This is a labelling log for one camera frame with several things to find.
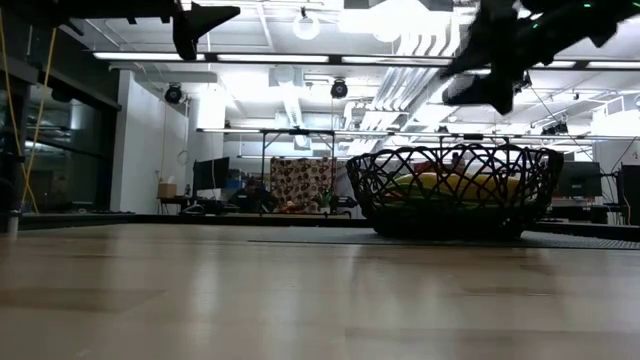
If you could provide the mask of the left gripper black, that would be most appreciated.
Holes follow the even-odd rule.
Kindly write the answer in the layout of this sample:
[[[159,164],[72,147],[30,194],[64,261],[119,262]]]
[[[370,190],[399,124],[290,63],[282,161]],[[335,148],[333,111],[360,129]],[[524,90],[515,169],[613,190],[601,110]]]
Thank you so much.
[[[193,2],[189,10],[176,11],[173,0],[69,0],[59,2],[60,23],[72,19],[160,18],[173,20],[173,42],[187,61],[197,58],[196,40],[241,13],[237,6],[202,6]]]

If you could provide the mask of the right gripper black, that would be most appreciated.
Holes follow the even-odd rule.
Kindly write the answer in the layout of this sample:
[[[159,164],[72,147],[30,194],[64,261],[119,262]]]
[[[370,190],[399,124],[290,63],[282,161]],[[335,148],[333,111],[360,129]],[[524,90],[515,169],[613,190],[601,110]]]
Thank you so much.
[[[454,76],[490,65],[504,76],[522,76],[535,64],[548,65],[572,45],[588,39],[603,47],[619,24],[639,14],[634,0],[531,0],[531,12],[517,20],[514,0],[481,0],[467,29],[463,49],[454,56],[443,76]],[[451,106],[491,105],[499,114],[513,110],[513,87],[494,75],[456,76],[442,93]]]

